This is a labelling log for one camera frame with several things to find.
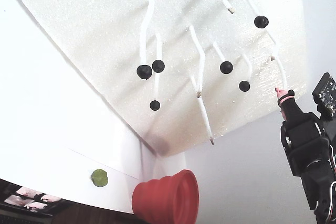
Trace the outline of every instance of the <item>red rubber cup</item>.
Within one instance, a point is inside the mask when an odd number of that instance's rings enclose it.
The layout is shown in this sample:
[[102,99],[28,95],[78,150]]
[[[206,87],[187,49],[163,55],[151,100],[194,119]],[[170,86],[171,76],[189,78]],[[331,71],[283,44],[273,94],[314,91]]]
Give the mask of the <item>red rubber cup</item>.
[[198,185],[191,170],[152,179],[136,186],[133,212],[150,224],[195,224],[199,203]]

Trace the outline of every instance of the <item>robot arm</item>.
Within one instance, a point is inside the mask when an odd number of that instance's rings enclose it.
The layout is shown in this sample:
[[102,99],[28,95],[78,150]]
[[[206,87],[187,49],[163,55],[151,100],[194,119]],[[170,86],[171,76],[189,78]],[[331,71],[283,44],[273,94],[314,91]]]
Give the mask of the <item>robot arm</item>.
[[304,192],[318,224],[336,223],[336,85],[325,73],[313,92],[321,117],[303,113],[294,91],[276,89],[284,122],[281,142],[294,176],[301,177]]

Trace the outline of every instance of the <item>white wall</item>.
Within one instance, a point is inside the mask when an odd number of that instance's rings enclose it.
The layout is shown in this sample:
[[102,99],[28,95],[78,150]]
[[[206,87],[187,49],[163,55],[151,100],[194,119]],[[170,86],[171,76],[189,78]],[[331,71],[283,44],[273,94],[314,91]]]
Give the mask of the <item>white wall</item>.
[[[303,0],[303,6],[311,74],[308,93],[298,103],[316,112],[313,88],[324,72],[336,77],[336,1]],[[316,223],[282,148],[281,119],[274,112],[214,146],[205,143],[186,152],[200,188],[197,223]]]

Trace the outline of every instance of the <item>black ball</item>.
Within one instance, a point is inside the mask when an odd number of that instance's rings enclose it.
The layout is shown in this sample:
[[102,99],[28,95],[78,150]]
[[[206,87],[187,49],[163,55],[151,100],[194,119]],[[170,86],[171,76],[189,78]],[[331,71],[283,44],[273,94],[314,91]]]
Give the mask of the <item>black ball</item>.
[[155,73],[161,73],[164,70],[164,63],[162,60],[155,60],[152,64]]
[[268,26],[268,18],[266,18],[265,16],[258,16],[254,19],[254,24],[258,28],[265,28],[266,26]]
[[250,83],[248,81],[241,81],[239,88],[242,90],[242,92],[247,92],[250,90]]
[[156,111],[160,108],[160,103],[157,100],[151,101],[151,103],[149,104],[149,107]]
[[229,61],[224,61],[220,64],[220,71],[224,74],[231,73],[233,70],[232,63]]
[[141,79],[147,80],[150,76],[152,76],[152,69],[148,65],[140,65],[136,69],[136,73]]

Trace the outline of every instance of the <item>foam texture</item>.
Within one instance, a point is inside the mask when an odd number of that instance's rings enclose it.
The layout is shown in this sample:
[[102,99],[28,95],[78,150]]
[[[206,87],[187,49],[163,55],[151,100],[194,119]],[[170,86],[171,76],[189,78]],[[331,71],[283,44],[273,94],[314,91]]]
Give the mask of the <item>foam texture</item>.
[[[215,145],[219,136],[278,109],[274,89],[282,82],[276,61],[270,60],[274,43],[264,29],[255,27],[246,0],[228,0],[234,14],[221,0],[154,0],[146,56],[151,66],[159,33],[166,67],[160,74],[158,111],[149,108],[155,75],[141,80],[136,74],[148,0],[22,1],[83,75],[160,155],[209,140],[190,81],[190,76],[197,79],[200,58],[187,29],[190,25],[206,54],[202,98]],[[279,57],[289,88],[301,96],[307,79],[302,0],[253,2],[268,17],[267,29],[281,42]],[[233,63],[232,73],[220,72],[213,42]],[[253,66],[251,89],[245,93],[238,87],[248,78],[243,53]]]

